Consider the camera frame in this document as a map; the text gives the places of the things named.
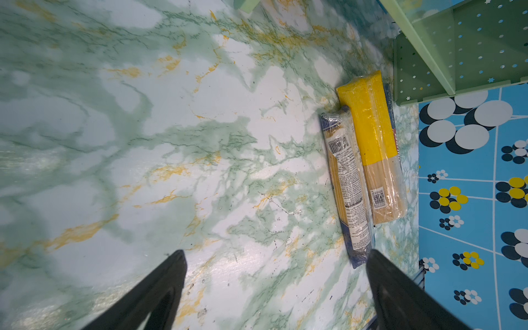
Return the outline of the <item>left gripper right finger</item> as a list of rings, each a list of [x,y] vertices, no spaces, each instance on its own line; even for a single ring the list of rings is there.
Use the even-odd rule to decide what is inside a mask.
[[[377,250],[366,263],[380,329],[467,329]]]

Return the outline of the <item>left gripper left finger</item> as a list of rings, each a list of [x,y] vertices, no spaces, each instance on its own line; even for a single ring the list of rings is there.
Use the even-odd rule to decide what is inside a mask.
[[[86,329],[171,329],[184,289],[188,265],[177,250]]]

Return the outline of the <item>clear white-label spaghetti bag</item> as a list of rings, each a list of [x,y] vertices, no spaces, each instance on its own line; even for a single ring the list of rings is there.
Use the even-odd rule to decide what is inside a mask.
[[[365,264],[373,245],[367,183],[350,108],[320,115],[331,184],[348,258],[354,269]]]

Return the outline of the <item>yellow top spaghetti bag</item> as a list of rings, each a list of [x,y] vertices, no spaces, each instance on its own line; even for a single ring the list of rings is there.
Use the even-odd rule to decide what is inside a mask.
[[[404,217],[406,189],[381,71],[354,78],[336,92],[352,116],[373,225]]]

